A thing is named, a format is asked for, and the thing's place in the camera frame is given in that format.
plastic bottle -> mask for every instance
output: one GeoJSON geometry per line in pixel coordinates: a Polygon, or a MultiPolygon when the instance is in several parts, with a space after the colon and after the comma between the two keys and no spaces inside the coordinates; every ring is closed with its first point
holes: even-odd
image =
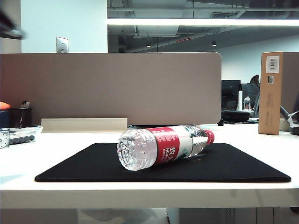
{"type": "Polygon", "coordinates": [[[117,154],[128,170],[140,170],[200,153],[214,134],[195,126],[129,129],[119,138],[117,154]]]}
{"type": "Polygon", "coordinates": [[[251,104],[250,104],[249,96],[245,97],[245,99],[244,99],[244,110],[246,110],[246,111],[251,110],[251,104]]]}

light switch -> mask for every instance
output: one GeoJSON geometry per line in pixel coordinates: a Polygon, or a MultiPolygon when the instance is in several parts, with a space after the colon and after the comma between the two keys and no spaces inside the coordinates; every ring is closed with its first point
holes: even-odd
{"type": "Polygon", "coordinates": [[[57,53],[69,52],[69,39],[56,37],[56,52],[57,53]]]}

orange object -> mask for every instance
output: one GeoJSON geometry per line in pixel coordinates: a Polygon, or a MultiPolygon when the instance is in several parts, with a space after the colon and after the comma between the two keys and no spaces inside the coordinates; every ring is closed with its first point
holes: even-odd
{"type": "Polygon", "coordinates": [[[0,102],[0,110],[7,110],[10,108],[10,105],[4,102],[0,102]]]}

white wall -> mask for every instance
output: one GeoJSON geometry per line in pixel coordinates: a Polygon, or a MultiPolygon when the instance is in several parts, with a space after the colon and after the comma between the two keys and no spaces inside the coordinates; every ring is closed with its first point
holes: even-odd
{"type": "Polygon", "coordinates": [[[69,52],[107,52],[107,0],[21,0],[22,53],[56,52],[56,37],[69,52]]]}
{"type": "Polygon", "coordinates": [[[254,75],[261,74],[263,52],[299,52],[299,35],[219,48],[213,51],[222,56],[222,79],[241,80],[241,83],[248,83],[254,75]]]}
{"type": "MultiPolygon", "coordinates": [[[[17,26],[21,26],[21,0],[2,0],[2,10],[17,26]]],[[[21,40],[0,38],[1,53],[20,53],[21,40]]]]}

red bottle cap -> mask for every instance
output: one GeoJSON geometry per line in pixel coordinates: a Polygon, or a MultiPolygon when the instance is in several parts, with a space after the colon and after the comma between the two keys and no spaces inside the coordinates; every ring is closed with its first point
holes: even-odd
{"type": "Polygon", "coordinates": [[[210,145],[214,142],[215,136],[214,133],[210,130],[204,130],[207,135],[207,144],[210,145]]]}

